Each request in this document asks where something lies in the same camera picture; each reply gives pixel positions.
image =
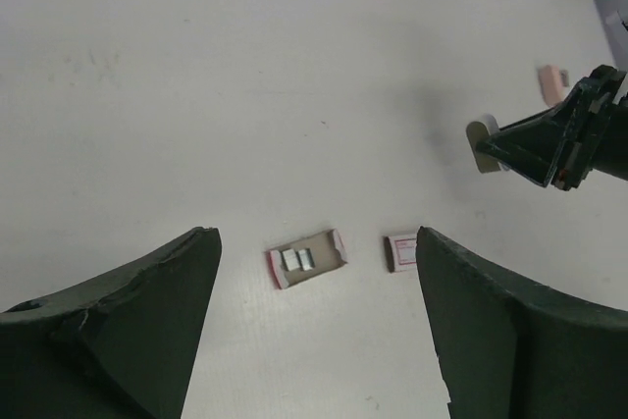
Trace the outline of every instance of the small box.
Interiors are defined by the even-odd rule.
[[[385,250],[391,272],[416,271],[416,235],[385,237]]]
[[[283,254],[298,257],[299,267],[287,268]],[[298,285],[321,274],[339,269],[346,264],[346,251],[337,230],[324,231],[314,236],[276,247],[267,252],[271,274],[280,289]]]

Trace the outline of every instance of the open box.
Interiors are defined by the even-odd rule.
[[[311,269],[292,266],[289,270],[286,259],[292,254],[290,250],[295,254],[309,254]],[[339,269],[346,264],[346,251],[338,230],[330,230],[269,250],[268,263],[277,286],[286,289]]]

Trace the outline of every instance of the table surface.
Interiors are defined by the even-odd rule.
[[[624,183],[481,176],[464,133],[611,62],[593,0],[0,0],[0,38],[0,306],[219,228],[184,418],[446,418],[382,248],[421,225],[628,308]],[[275,289],[263,252],[326,228],[349,264]]]

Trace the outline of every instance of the box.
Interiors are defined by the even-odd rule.
[[[416,271],[416,235],[385,237],[386,258],[391,272]]]
[[[269,250],[267,256],[271,274],[280,289],[293,287],[346,264],[346,251],[337,230],[281,245]],[[295,268],[294,257],[301,261],[299,268]]]

